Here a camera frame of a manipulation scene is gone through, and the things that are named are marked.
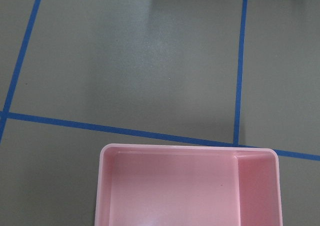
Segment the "pink plastic bin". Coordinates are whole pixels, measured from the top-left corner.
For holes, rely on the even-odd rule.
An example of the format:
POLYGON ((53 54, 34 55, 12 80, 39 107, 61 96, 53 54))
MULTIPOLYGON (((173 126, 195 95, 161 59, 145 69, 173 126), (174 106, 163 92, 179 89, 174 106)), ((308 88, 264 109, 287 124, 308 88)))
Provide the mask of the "pink plastic bin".
POLYGON ((266 148, 109 144, 95 225, 282 225, 277 154, 266 148))

